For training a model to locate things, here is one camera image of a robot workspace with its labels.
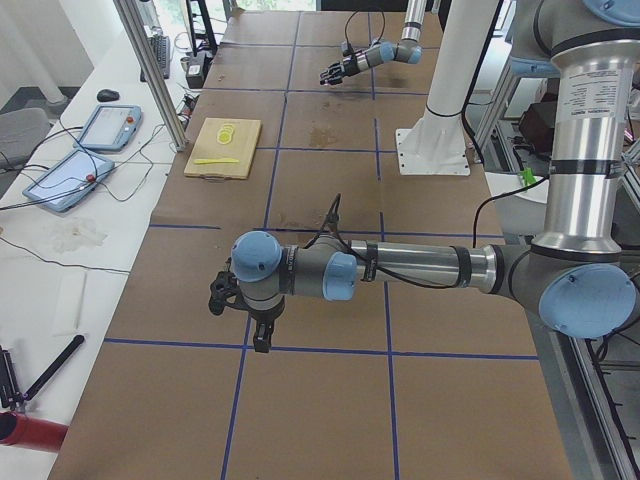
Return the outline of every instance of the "green object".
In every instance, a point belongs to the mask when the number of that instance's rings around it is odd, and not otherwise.
[[[533,171],[531,170],[531,167],[525,168],[523,171],[518,173],[518,175],[520,175],[520,178],[522,179],[522,183],[525,187],[528,187],[529,185],[533,185],[534,183],[536,183],[536,177],[533,176]]]

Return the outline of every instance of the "keyboard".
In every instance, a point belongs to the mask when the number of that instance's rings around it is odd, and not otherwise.
[[[169,37],[162,35],[154,35],[153,37],[147,38],[147,40],[149,40],[151,51],[158,61],[162,76],[169,78],[169,72],[171,71],[171,40]],[[145,81],[142,70],[140,71],[140,81]]]

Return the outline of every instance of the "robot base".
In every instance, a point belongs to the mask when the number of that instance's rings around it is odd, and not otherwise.
[[[424,128],[424,118],[418,120],[412,129],[396,130],[398,166],[401,175],[464,175],[471,171],[465,156],[465,142],[462,126]]]

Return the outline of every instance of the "table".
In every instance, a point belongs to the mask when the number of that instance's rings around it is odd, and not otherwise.
[[[471,175],[401,177],[394,132],[422,115],[440,43],[320,89],[343,13],[233,19],[187,130],[259,118],[247,181],[183,175],[176,155],[51,479],[571,478],[516,304],[472,290],[359,285],[347,303],[292,297],[274,349],[243,312],[214,318],[208,287],[247,230],[304,243],[343,194],[349,238],[467,245],[489,195]],[[375,14],[350,24],[366,45]],[[387,15],[398,38],[402,15]],[[495,209],[482,242],[501,242]]]
[[[177,105],[186,85],[179,54],[172,59],[172,73],[167,86]],[[130,145],[115,155],[117,164],[144,144],[154,127],[162,123],[160,113],[149,88],[138,80],[140,67],[123,33],[103,61],[90,75],[65,110],[65,127],[83,125],[97,102],[96,93],[103,88],[118,90],[121,99],[116,104],[139,105],[143,122]],[[51,132],[56,132],[56,124]],[[30,163],[51,166],[68,153],[73,140],[60,135],[44,144]],[[28,207],[0,213],[3,238],[27,247],[47,259],[63,263],[81,263],[97,267],[130,270],[149,223],[166,175],[173,161],[171,139],[163,129],[145,149],[154,165],[142,188],[131,200],[119,203],[103,187],[98,187],[77,207],[63,215],[53,214],[39,207]],[[107,186],[119,198],[126,197],[138,185],[149,168],[147,160],[136,156],[118,168],[107,180]],[[37,177],[37,170],[24,173]],[[24,202],[22,190],[31,180],[20,175],[0,202],[1,206]],[[74,228],[95,229],[106,235],[100,245],[70,247],[61,252],[60,243],[69,243]],[[77,269],[48,265],[27,253],[0,243],[0,344],[11,352],[20,387],[27,387],[49,366],[72,336],[52,335],[52,312],[58,301],[58,289],[65,275]],[[37,418],[69,424],[84,389],[104,333],[126,284],[127,276],[101,271],[87,271],[78,332],[85,343],[67,361],[49,384],[28,404],[28,414]],[[12,478],[46,478],[56,454],[14,447],[0,448],[3,476]]]

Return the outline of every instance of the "black cable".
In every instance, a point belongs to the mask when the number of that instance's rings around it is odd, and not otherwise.
[[[109,193],[109,195],[111,195],[111,196],[112,196],[116,201],[118,201],[118,202],[126,202],[126,201],[127,201],[127,200],[129,200],[131,197],[133,197],[133,195],[135,195],[135,193],[137,193],[137,192],[140,190],[140,188],[142,187],[142,185],[144,184],[144,181],[145,181],[145,180],[147,179],[147,177],[149,176],[149,173],[151,172],[151,169],[153,168],[153,165],[154,165],[154,164],[153,164],[153,162],[151,161],[151,159],[149,159],[149,157],[147,157],[146,155],[144,155],[144,154],[142,153],[142,149],[143,149],[143,148],[145,148],[147,145],[149,145],[149,144],[151,143],[151,141],[152,141],[152,140],[153,140],[153,139],[154,139],[154,138],[155,138],[155,137],[160,133],[160,131],[162,130],[162,128],[161,128],[161,127],[164,127],[164,124],[156,125],[156,126],[154,127],[154,131],[153,131],[153,134],[152,134],[151,138],[149,138],[149,140],[147,140],[147,141],[146,141],[146,142],[145,142],[145,143],[144,143],[144,144],[143,144],[143,145],[142,145],[138,150],[136,150],[134,153],[132,153],[132,154],[131,154],[131,155],[130,155],[126,160],[124,160],[123,162],[121,162],[121,163],[120,163],[120,164],[118,164],[118,165],[115,165],[115,166],[114,166],[111,170],[109,170],[109,171],[106,171],[106,172],[104,172],[104,173],[102,173],[102,174],[96,174],[96,178],[95,178],[94,182],[95,182],[95,183],[97,183],[98,185],[102,185],[102,186],[104,186],[104,187],[106,188],[107,192]],[[77,139],[75,138],[75,136],[73,136],[73,135],[69,132],[69,130],[71,130],[71,129],[67,129],[67,128],[65,128],[65,129],[64,129],[64,132],[68,133],[72,138],[74,138],[74,140],[76,140],[76,143],[78,143],[78,142],[77,142]],[[56,132],[56,133],[55,133],[55,134],[53,134],[53,135],[57,135],[57,134],[62,133],[62,132],[63,132],[63,131]],[[93,162],[93,164],[94,164],[94,168],[96,168],[96,169],[97,169],[97,165],[95,164],[95,161],[93,160],[93,157],[91,156],[91,153],[89,152],[89,150],[87,150],[86,148],[84,148],[84,147],[83,147],[82,145],[80,145],[79,143],[78,143],[78,145],[79,145],[79,146],[80,146],[80,148],[81,148],[81,149],[82,149],[82,150],[83,150],[83,151],[84,151],[84,152],[89,156],[89,158],[91,158],[91,161],[92,161],[92,162]],[[114,170],[116,170],[116,169],[118,169],[118,168],[122,167],[122,166],[123,166],[123,165],[125,165],[127,162],[129,162],[132,158],[134,158],[138,153],[140,153],[140,154],[141,154],[141,155],[142,155],[142,156],[147,160],[147,162],[149,162],[149,163],[150,163],[149,169],[147,169],[147,171],[145,172],[145,175],[143,176],[143,178],[142,178],[142,180],[140,181],[140,183],[138,184],[138,186],[134,188],[134,191],[133,191],[130,195],[128,195],[127,197],[125,197],[124,199],[120,199],[120,198],[116,197],[115,195],[113,195],[113,193],[112,193],[112,192],[109,190],[109,188],[108,188],[108,187],[107,187],[107,186],[106,186],[106,185],[105,185],[105,184],[100,180],[100,178],[101,178],[101,177],[104,177],[104,176],[108,175],[109,173],[113,172]],[[34,183],[38,184],[38,181],[37,181],[37,180],[32,179],[30,176],[28,176],[28,175],[26,175],[26,174],[23,174],[23,175],[25,175],[25,176],[29,177],[32,181],[34,181]],[[59,194],[56,194],[56,195],[52,195],[52,196],[50,196],[50,197],[41,198],[41,199],[39,199],[39,200],[31,200],[31,201],[28,201],[28,202],[23,202],[23,203],[18,203],[18,204],[14,204],[14,205],[8,205],[8,206],[5,206],[5,207],[0,207],[0,211],[15,210],[15,209],[18,209],[18,208],[31,207],[31,206],[41,205],[41,204],[43,204],[43,203],[50,202],[50,201],[52,201],[52,200],[58,200],[58,199],[60,199],[60,198],[67,197],[67,196],[69,196],[69,195],[73,195],[73,194],[75,194],[76,192],[78,192],[81,188],[87,188],[87,185],[89,185],[90,183],[93,183],[93,182],[88,182],[86,179],[78,179],[78,178],[71,178],[71,177],[70,177],[70,178],[68,178],[68,179],[66,179],[65,181],[67,181],[67,180],[74,180],[74,179],[75,179],[75,180],[78,180],[78,181],[80,181],[80,182],[86,182],[86,185],[83,185],[83,186],[82,186],[82,187],[80,187],[80,188],[74,188],[74,189],[72,189],[72,190],[68,190],[68,191],[66,191],[66,192],[62,192],[62,193],[59,193]]]
[[[82,130],[82,128],[83,127],[72,127],[72,128],[69,128],[68,130]],[[51,140],[53,137],[66,132],[67,132],[67,129],[63,128],[62,130],[59,130],[55,133],[52,133],[51,135],[44,137],[35,145],[35,147],[31,149],[31,152],[29,153],[29,158],[33,157],[33,154],[36,153],[36,150],[40,147],[40,145],[42,145],[48,140]],[[0,151],[0,155],[2,155],[2,157],[4,158],[4,161],[7,163],[7,165],[9,165],[9,170],[21,170],[21,168],[14,166],[3,152]]]
[[[109,195],[111,195],[111,197],[120,203],[124,203],[128,200],[130,200],[136,193],[138,193],[138,191],[142,188],[142,186],[144,185],[145,181],[147,180],[147,178],[149,177],[149,174],[151,173],[151,170],[154,167],[154,163],[153,161],[147,157],[144,153],[143,153],[143,149],[148,146],[151,141],[162,131],[162,127],[164,127],[164,124],[158,124],[154,127],[153,132],[151,134],[151,138],[149,138],[149,140],[147,140],[145,143],[142,144],[142,146],[136,150],[127,160],[125,160],[124,162],[122,162],[119,165],[116,165],[111,171],[114,171],[116,168],[121,167],[122,165],[124,165],[125,163],[127,163],[129,160],[131,160],[135,155],[141,155],[148,163],[149,163],[149,168],[147,169],[147,171],[144,173],[144,175],[142,176],[142,179],[140,180],[140,182],[138,183],[138,185],[133,189],[133,191],[127,195],[126,197],[123,198],[118,198],[116,195],[113,194],[113,192],[109,189],[109,187],[102,181],[98,182],[99,185],[102,185],[106,190],[107,193],[109,193]]]
[[[71,127],[71,128],[64,128],[64,127],[63,127],[63,128],[62,128],[62,130],[58,130],[57,132],[52,133],[52,134],[50,134],[50,135],[48,135],[48,136],[44,137],[42,140],[40,140],[40,141],[36,144],[36,146],[35,146],[35,147],[33,147],[33,148],[31,149],[31,153],[29,154],[29,158],[31,158],[31,157],[33,156],[33,154],[34,154],[34,153],[36,153],[36,150],[37,150],[38,148],[40,148],[40,146],[41,146],[43,143],[48,142],[48,141],[49,141],[49,140],[51,140],[52,138],[57,137],[58,135],[61,135],[61,134],[63,134],[63,133],[68,133],[69,131],[73,131],[73,130],[82,130],[83,128],[84,128],[84,127]]]
[[[476,215],[475,215],[475,218],[473,219],[473,243],[472,243],[473,248],[476,248],[476,243],[478,239],[478,219],[480,218],[480,212],[482,211],[482,209],[486,204],[488,204],[489,202],[493,202],[494,200],[500,200],[501,198],[510,197],[511,195],[515,195],[517,193],[526,192],[527,190],[531,190],[532,188],[537,187],[538,185],[546,182],[547,180],[549,180],[549,176],[545,175],[536,183],[532,183],[531,185],[524,186],[522,188],[513,190],[511,192],[501,193],[500,195],[489,197],[484,202],[482,202],[478,207],[478,209],[476,210]]]
[[[482,68],[482,63],[484,62],[484,57],[487,55],[487,51],[489,50],[489,45],[491,45],[491,39],[493,38],[493,31],[496,28],[498,23],[498,18],[500,17],[500,10],[502,9],[502,2],[498,2],[496,7],[496,11],[493,14],[493,19],[491,20],[491,26],[489,27],[489,31],[487,32],[487,36],[484,39],[484,45],[482,46],[482,52],[480,53],[480,58],[478,59],[478,63],[476,64],[476,70],[473,73],[473,77],[471,78],[471,83],[469,84],[469,90],[467,90],[467,97],[465,98],[464,104],[462,106],[462,128],[467,133],[471,142],[473,143],[473,148],[475,148],[478,158],[484,164],[484,155],[480,150],[480,145],[476,141],[476,132],[471,128],[469,121],[467,120],[467,107],[469,106],[469,101],[471,100],[471,96],[473,95],[473,90],[476,87],[476,82],[478,81],[478,76],[480,75],[480,69]]]
[[[633,282],[633,279],[635,277],[637,277],[638,275],[640,275],[640,272],[638,272],[638,273],[632,275],[631,277],[629,277],[629,280],[631,280]],[[636,282],[633,282],[633,285],[636,287],[636,290],[638,290],[640,292],[640,288],[638,288],[638,285],[636,284]],[[607,353],[609,353],[609,341],[614,336],[619,335],[622,332],[625,332],[625,331],[629,330],[634,325],[637,325],[638,322],[640,322],[640,316],[635,318],[632,322],[624,325],[623,327],[614,328],[613,330],[611,330],[611,332],[607,333],[606,335],[603,335],[602,336],[602,343],[598,346],[598,348],[597,348],[597,350],[595,351],[595,354],[594,354],[594,356],[596,357],[596,360],[598,362],[603,362],[604,359],[607,357]]]
[[[380,12],[382,14],[382,30],[380,31],[380,35],[378,36],[378,40],[381,40],[383,35],[384,35],[384,29],[385,29],[385,27],[387,25],[387,20],[386,20],[386,18],[384,16],[384,10],[382,8],[380,8],[380,7],[374,7],[374,6],[371,6],[370,8],[372,9],[372,11]],[[351,19],[353,17],[355,17],[358,13],[364,13],[366,11],[368,11],[368,10],[356,10],[355,12],[353,12],[349,16],[349,18],[347,18],[347,21],[344,24],[344,39],[347,42],[347,46],[350,47],[350,48],[351,48],[351,42],[349,41],[349,35],[347,33],[347,29],[349,27],[349,23],[351,22]]]
[[[329,227],[329,231],[330,231],[331,235],[333,236],[333,238],[335,238],[336,240],[338,240],[340,242],[340,244],[345,248],[347,253],[349,253],[350,255],[353,255],[354,257],[360,259],[364,263],[367,263],[367,259],[364,258],[362,255],[360,255],[358,252],[356,252],[353,248],[351,248],[351,245],[349,245],[347,242],[345,242],[342,239],[342,236],[340,235],[340,231],[338,229],[338,222],[340,221],[340,216],[338,214],[338,209],[340,208],[340,199],[341,199],[341,197],[342,197],[342,195],[340,193],[336,195],[335,199],[333,200],[333,203],[331,204],[331,207],[329,208],[329,211],[325,215],[325,219],[324,219],[324,222],[322,223],[322,226],[320,227],[318,232],[316,232],[315,236],[303,248],[309,248],[311,245],[313,245],[316,242],[316,240],[318,240],[318,238],[320,238],[320,236],[324,233],[324,229],[328,226]],[[416,286],[416,287],[420,287],[420,288],[430,288],[430,289],[436,289],[436,290],[443,290],[443,289],[447,289],[447,288],[456,288],[457,287],[457,285],[434,285],[434,284],[426,284],[426,283],[417,282],[415,280],[412,280],[412,279],[410,279],[408,277],[400,275],[399,273],[394,272],[393,270],[389,270],[388,268],[382,267],[380,265],[376,266],[376,269],[381,271],[382,273],[385,273],[385,274],[389,275],[392,278],[395,278],[396,280],[399,280],[401,282],[408,283],[410,285],[413,285],[413,286]]]
[[[61,263],[61,262],[58,262],[57,260],[48,260],[46,258],[41,257],[37,253],[32,252],[28,248],[25,248],[25,247],[22,247],[20,245],[16,245],[15,243],[10,242],[6,238],[0,237],[0,240],[3,241],[4,243],[6,243],[7,245],[11,245],[14,248],[17,248],[19,250],[23,250],[23,251],[29,253],[30,255],[33,255],[38,260],[40,260],[40,261],[42,261],[44,263],[51,263],[51,264],[54,264],[54,265],[58,265],[60,267],[65,267],[65,268],[66,267],[86,268],[87,270],[99,270],[99,271],[102,271],[102,272],[118,273],[118,274],[123,274],[123,275],[128,275],[129,273],[131,273],[129,270],[119,270],[117,268],[90,267],[88,265],[74,264],[74,263]]]
[[[60,122],[60,126],[65,129],[65,131],[67,132],[67,135],[73,138],[73,140],[76,142],[76,145],[78,145],[82,149],[82,151],[85,153],[85,155],[89,157],[89,160],[91,160],[91,163],[93,164],[94,181],[98,181],[98,165],[96,164],[96,161],[93,159],[93,155],[91,154],[91,152],[89,152],[89,150],[84,148],[84,145],[80,143],[80,141],[75,137],[75,135],[71,133],[71,131],[67,127],[64,126],[64,123],[62,123],[62,117],[58,119],[58,122]]]

